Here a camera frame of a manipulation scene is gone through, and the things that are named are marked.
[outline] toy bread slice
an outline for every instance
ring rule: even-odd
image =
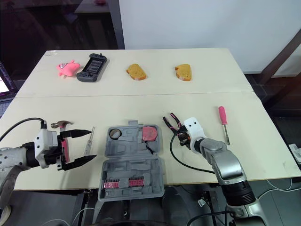
[[[178,65],[175,67],[176,75],[178,79],[183,81],[190,81],[191,80],[191,68],[189,64]]]
[[[138,64],[132,64],[128,67],[127,73],[134,80],[143,80],[146,79],[146,74]]]

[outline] gray toolbox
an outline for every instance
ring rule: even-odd
[[[155,140],[143,140],[143,127],[152,127],[145,130],[157,130]],[[128,126],[109,128],[105,149],[109,160],[103,163],[99,202],[163,196],[162,164],[158,157],[160,138],[157,125],[139,125],[138,121],[129,121]]]

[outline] pink plush toy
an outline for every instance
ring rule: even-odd
[[[77,64],[72,60],[70,63],[65,63],[65,64],[60,64],[56,66],[56,68],[60,71],[58,73],[59,76],[66,75],[68,77],[74,76],[74,74],[77,72],[79,69],[80,64]]]

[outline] hammer head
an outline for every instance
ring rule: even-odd
[[[52,123],[50,126],[51,128],[58,128],[58,127],[65,127],[67,124],[73,124],[72,122],[69,121],[58,121],[57,123]]]

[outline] white table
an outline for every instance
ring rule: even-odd
[[[58,76],[56,66],[75,60],[82,67],[91,53],[108,58],[98,82],[80,82]],[[147,79],[134,81],[126,73],[138,63]],[[174,67],[190,64],[192,81],[181,81]],[[17,97],[124,96],[188,93],[253,92],[229,50],[225,48],[150,50],[47,51]]]
[[[280,137],[260,100],[253,92],[172,94],[99,97],[24,97],[15,98],[0,119],[0,133],[27,117],[42,117],[48,126],[58,120],[69,120],[68,129],[91,129],[96,126],[91,154],[97,157],[70,171],[57,171],[52,165],[22,172],[17,190],[79,189],[99,186],[106,133],[114,125],[127,125],[128,120],[157,124],[162,129],[163,145],[159,154],[164,162],[166,184],[216,182],[213,174],[190,170],[176,162],[169,152],[172,132],[162,117],[175,113],[183,122],[195,116],[208,137],[225,140],[217,107],[227,111],[229,149],[240,160],[249,180],[301,176],[293,157]],[[39,122],[27,122],[15,128],[1,146],[16,147],[32,141],[39,131]],[[69,140],[71,159],[82,156],[88,136]],[[175,155],[183,162],[209,170],[206,160],[174,142]]]
[[[56,65],[71,60],[84,66],[90,53],[102,53],[109,62],[101,79],[84,83],[76,78],[61,78]],[[147,79],[134,81],[126,73],[138,63]],[[189,63],[192,81],[177,79],[174,67]],[[99,186],[106,133],[114,125],[128,120],[157,124],[162,129],[160,158],[164,162],[166,184],[216,182],[213,174],[194,171],[176,162],[169,152],[172,132],[162,117],[175,113],[183,122],[195,116],[208,137],[224,140],[217,107],[226,108],[229,149],[238,157],[248,179],[301,176],[293,157],[270,120],[252,87],[231,53],[223,48],[162,50],[66,50],[47,51],[0,119],[0,133],[17,121],[41,117],[48,122],[68,120],[67,129],[91,129],[96,126],[91,154],[97,157],[70,171],[49,169],[24,171],[16,182],[19,190],[79,189]],[[38,122],[15,128],[1,147],[16,147],[32,141],[39,131]],[[71,159],[81,157],[88,136],[69,140]],[[211,166],[174,142],[174,152],[183,162],[209,170]]]

